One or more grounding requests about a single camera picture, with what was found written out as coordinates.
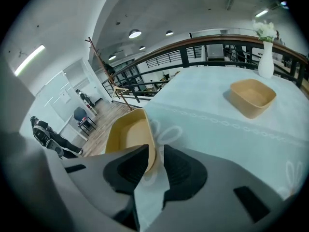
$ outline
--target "black pants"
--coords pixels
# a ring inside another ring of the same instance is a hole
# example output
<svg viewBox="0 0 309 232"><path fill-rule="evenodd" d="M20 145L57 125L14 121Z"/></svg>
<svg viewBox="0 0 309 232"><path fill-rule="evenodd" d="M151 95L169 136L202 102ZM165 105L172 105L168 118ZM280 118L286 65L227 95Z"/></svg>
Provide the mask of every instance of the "black pants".
<svg viewBox="0 0 309 232"><path fill-rule="evenodd" d="M61 147L67 148L67 149L74 151L76 153L79 153L81 151L81 149L79 147L74 146L68 140L64 139L63 137L61 137L58 134L51 136L51 138L54 139L55 142L57 144L59 144Z"/></svg>

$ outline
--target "flower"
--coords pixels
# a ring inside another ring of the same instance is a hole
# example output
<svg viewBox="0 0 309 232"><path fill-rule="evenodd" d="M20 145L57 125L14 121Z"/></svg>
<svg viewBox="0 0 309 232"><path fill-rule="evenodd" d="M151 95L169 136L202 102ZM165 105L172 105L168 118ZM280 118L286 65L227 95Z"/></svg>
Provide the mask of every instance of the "flower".
<svg viewBox="0 0 309 232"><path fill-rule="evenodd" d="M288 183L288 188L286 187L280 187L277 192L284 198L287 199L288 197L292 196L298 190L301 186L301 178L302 178L302 172L303 172L303 163L298 162L296 173L294 172L294 165L287 161L285 165L285 172L286 172L286 179Z"/></svg>
<svg viewBox="0 0 309 232"><path fill-rule="evenodd" d="M261 41L273 42L277 37L277 32L274 30L273 23L254 22L253 30Z"/></svg>

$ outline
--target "white flower bouquet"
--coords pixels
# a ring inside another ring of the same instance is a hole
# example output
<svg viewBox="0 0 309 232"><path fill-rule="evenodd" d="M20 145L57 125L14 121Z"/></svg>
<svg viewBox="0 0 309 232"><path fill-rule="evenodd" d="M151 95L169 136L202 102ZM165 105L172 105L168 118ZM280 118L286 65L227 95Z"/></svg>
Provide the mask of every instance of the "white flower bouquet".
<svg viewBox="0 0 309 232"><path fill-rule="evenodd" d="M256 32L259 40L261 41L273 42L277 37L277 32L274 30L273 23L267 24L262 22L255 22L253 24L253 30Z"/></svg>

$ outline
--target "chair backrest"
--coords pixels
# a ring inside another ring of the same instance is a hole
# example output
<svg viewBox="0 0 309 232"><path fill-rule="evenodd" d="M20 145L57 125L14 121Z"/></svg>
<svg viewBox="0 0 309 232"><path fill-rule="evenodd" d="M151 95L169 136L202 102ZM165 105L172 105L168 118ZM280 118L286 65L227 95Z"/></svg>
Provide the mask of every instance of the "chair backrest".
<svg viewBox="0 0 309 232"><path fill-rule="evenodd" d="M78 107L74 110L74 118L77 121L82 121L84 117L87 117L87 113L83 108Z"/></svg>

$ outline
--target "wooden clothes hanger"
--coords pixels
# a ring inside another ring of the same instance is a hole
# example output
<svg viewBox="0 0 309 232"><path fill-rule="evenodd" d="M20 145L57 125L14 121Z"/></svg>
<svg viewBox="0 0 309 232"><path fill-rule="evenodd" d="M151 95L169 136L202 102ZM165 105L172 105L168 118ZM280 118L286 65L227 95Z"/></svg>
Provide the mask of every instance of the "wooden clothes hanger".
<svg viewBox="0 0 309 232"><path fill-rule="evenodd" d="M116 95L120 95L120 94L122 94L122 93L124 93L126 91L129 91L129 89L123 88L123 87L114 86L114 92L112 93L112 98L114 97L115 93L116 93Z"/></svg>

